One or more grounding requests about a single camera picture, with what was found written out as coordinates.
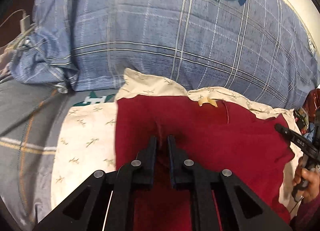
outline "blue plaid comforter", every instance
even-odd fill
[[[280,108],[319,83],[318,56],[282,0],[35,0],[33,19],[11,63],[23,83],[117,89],[130,67]]]

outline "black tool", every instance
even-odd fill
[[[291,141],[293,144],[297,145],[303,152],[302,167],[309,171],[315,171],[317,165],[320,165],[320,110],[316,111],[316,117],[314,122],[314,135],[312,142],[307,140],[305,137],[299,135],[298,133],[283,127],[281,124],[276,124],[275,129],[277,132],[281,133],[285,139]],[[301,200],[301,196],[298,195],[299,190],[305,190],[308,187],[309,182],[304,178],[301,178],[299,184],[297,184],[292,191],[292,197],[295,202]]]
[[[176,147],[173,136],[168,137],[168,148],[172,187],[190,191],[193,231],[221,231],[220,226],[223,231],[292,231],[230,170],[202,168]],[[132,194],[152,188],[155,161],[156,138],[152,137],[137,159],[118,171],[95,171],[33,231],[102,231],[106,214],[104,231],[132,231]]]

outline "charger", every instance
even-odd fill
[[[30,28],[30,15],[24,12],[22,15],[22,19],[20,20],[20,30],[21,33],[26,32]]]

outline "red fabric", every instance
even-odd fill
[[[170,134],[190,159],[213,171],[230,169],[289,223],[289,213],[278,198],[284,165],[294,154],[274,130],[276,123],[287,127],[286,121],[282,115],[257,119],[230,102],[218,101],[217,105],[200,107],[183,96],[138,95],[118,101],[117,168],[134,160],[151,135],[159,141],[154,187],[136,194],[134,230],[191,230],[189,193],[170,186],[166,155]]]

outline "plaid fabric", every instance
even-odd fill
[[[36,0],[34,21],[30,49],[11,63],[24,83],[118,89],[130,67],[281,108],[318,85],[317,56],[282,0]]]
[[[98,98],[106,96],[105,102],[112,102],[116,93],[95,91]],[[0,120],[0,197],[21,230],[31,231],[52,210],[52,167],[61,125],[69,109],[90,95],[60,94],[16,80],[0,84],[0,114],[5,118]]]

